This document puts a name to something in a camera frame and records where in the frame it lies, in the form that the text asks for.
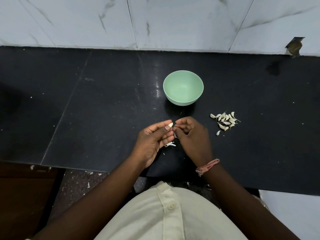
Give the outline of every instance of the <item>cream shirt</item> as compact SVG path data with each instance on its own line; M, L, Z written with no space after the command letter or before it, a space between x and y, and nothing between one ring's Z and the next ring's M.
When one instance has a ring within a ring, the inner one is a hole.
M97 235L106 239L247 239L214 204L160 181L129 201Z

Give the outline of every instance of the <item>bracelet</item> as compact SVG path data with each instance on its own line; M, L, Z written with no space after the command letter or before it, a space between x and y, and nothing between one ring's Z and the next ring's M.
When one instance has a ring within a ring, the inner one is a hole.
M205 172L208 172L209 169L213 167L213 165L218 164L219 161L219 159L214 159L206 165L196 168L195 171L199 174L199 177L201 177Z

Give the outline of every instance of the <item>right hand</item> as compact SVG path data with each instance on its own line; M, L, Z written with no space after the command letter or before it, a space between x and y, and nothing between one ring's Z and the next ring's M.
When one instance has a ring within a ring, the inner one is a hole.
M192 117L184 117L176 121L173 128L180 143L197 167L213 160L208 129Z

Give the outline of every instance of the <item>hand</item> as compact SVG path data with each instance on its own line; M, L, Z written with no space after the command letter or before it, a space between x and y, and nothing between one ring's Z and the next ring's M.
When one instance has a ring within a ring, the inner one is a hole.
M197 167L213 160L208 129L192 117L178 119L173 128L180 143Z
M160 148L174 140L174 132L168 126L172 120L166 120L148 126L139 132L131 156L149 167Z

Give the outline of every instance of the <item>bowl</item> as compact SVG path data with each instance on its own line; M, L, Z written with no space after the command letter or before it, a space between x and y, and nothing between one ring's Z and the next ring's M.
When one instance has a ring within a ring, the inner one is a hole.
M203 92L201 78L190 71L175 71L163 81L163 90L170 102L179 106L187 106L201 96Z

